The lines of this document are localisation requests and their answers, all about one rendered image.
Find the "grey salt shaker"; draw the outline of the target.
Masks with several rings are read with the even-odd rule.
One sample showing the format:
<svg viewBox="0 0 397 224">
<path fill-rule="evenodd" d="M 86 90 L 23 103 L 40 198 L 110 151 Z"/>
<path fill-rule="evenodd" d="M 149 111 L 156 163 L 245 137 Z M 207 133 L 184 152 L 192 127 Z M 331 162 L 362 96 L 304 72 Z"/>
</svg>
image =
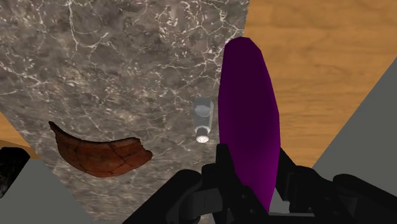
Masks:
<svg viewBox="0 0 397 224">
<path fill-rule="evenodd" d="M 214 104 L 209 98 L 196 98 L 193 102 L 193 124 L 195 139 L 199 143 L 209 140 L 212 126 Z"/>
</svg>

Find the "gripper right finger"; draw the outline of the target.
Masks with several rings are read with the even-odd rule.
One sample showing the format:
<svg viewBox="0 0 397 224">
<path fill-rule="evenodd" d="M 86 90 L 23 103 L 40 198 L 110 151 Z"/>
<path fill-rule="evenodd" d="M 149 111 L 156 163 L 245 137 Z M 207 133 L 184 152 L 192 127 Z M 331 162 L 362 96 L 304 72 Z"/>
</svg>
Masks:
<svg viewBox="0 0 397 224">
<path fill-rule="evenodd" d="M 296 165 L 279 148 L 268 153 L 275 189 L 291 213 L 270 215 L 268 224 L 397 224 L 397 196 L 351 174 L 327 180 Z"/>
</svg>

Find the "black object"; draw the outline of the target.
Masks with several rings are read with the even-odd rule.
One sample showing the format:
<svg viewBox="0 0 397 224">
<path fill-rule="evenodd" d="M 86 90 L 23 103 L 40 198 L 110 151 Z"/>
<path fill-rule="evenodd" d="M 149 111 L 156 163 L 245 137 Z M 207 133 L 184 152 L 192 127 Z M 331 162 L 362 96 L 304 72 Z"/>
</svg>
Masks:
<svg viewBox="0 0 397 224">
<path fill-rule="evenodd" d="M 30 155 L 22 148 L 2 147 L 0 149 L 0 199 L 16 180 Z"/>
</svg>

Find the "brown bread piece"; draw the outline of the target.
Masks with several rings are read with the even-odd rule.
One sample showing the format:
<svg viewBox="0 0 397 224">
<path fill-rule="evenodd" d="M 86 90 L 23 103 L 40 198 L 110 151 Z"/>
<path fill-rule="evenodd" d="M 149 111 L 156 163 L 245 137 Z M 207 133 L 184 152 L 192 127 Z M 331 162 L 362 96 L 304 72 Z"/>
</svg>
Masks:
<svg viewBox="0 0 397 224">
<path fill-rule="evenodd" d="M 48 124 L 55 134 L 60 156 L 72 167 L 96 178 L 121 176 L 153 157 L 136 137 L 107 142 L 87 141 L 68 134 L 54 122 Z"/>
</svg>

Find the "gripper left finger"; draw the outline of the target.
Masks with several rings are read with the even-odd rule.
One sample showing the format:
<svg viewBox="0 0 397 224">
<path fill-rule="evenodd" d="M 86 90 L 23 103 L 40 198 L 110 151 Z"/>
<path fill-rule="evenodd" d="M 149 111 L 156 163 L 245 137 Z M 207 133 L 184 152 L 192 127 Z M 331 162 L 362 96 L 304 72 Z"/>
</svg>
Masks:
<svg viewBox="0 0 397 224">
<path fill-rule="evenodd" d="M 216 146 L 216 161 L 202 173 L 178 171 L 122 224 L 198 224 L 205 214 L 215 215 L 215 224 L 269 223 L 268 212 L 237 177 L 226 144 Z"/>
</svg>

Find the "purple oval plate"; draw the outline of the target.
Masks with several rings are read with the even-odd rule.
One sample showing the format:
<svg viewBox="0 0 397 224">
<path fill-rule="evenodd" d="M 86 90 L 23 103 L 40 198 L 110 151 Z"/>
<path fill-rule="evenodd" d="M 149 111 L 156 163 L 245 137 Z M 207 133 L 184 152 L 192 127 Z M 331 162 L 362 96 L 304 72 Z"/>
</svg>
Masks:
<svg viewBox="0 0 397 224">
<path fill-rule="evenodd" d="M 219 141 L 242 184 L 268 210 L 281 147 L 279 111 L 261 50 L 246 37 L 224 49 L 218 94 Z"/>
</svg>

